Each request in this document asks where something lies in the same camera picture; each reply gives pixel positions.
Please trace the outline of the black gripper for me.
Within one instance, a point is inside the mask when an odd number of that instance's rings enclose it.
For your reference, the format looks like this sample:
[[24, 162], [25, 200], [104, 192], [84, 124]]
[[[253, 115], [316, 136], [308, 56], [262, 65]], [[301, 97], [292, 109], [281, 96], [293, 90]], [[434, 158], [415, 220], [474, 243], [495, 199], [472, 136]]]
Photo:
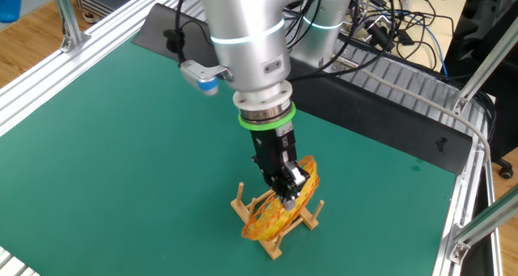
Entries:
[[293, 210], [309, 174], [296, 163], [292, 122], [271, 130], [251, 130], [250, 133], [256, 152], [253, 162], [261, 169], [266, 184], [279, 197], [284, 209]]

